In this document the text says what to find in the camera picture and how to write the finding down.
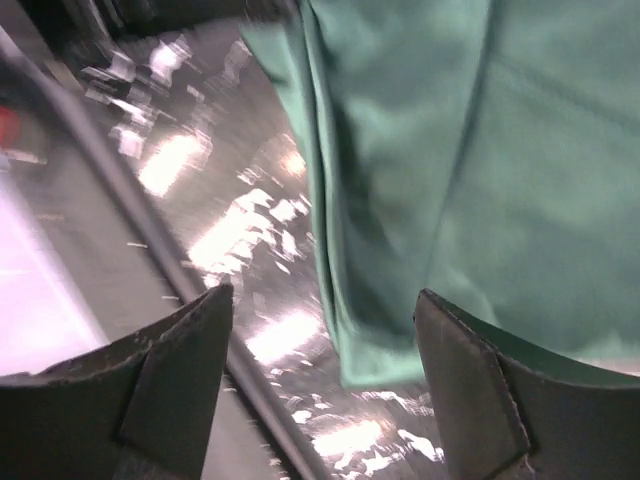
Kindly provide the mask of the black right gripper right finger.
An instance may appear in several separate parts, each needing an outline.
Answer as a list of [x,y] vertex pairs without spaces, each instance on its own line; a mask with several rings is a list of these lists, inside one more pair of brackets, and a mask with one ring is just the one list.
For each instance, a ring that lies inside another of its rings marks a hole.
[[538,347],[430,290],[414,323],[451,478],[638,478],[638,377]]

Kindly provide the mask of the dark green cloth napkin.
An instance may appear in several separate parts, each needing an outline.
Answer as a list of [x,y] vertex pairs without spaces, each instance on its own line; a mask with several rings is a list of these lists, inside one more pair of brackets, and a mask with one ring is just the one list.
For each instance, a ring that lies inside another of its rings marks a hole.
[[349,387],[420,378],[428,288],[568,357],[639,355],[639,5],[303,1],[244,40],[307,163]]

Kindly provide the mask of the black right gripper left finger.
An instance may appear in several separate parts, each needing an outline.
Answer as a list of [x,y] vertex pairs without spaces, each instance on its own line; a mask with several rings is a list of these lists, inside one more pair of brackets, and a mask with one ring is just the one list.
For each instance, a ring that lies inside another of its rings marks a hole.
[[200,478],[232,323],[220,285],[108,346],[2,377],[2,478]]

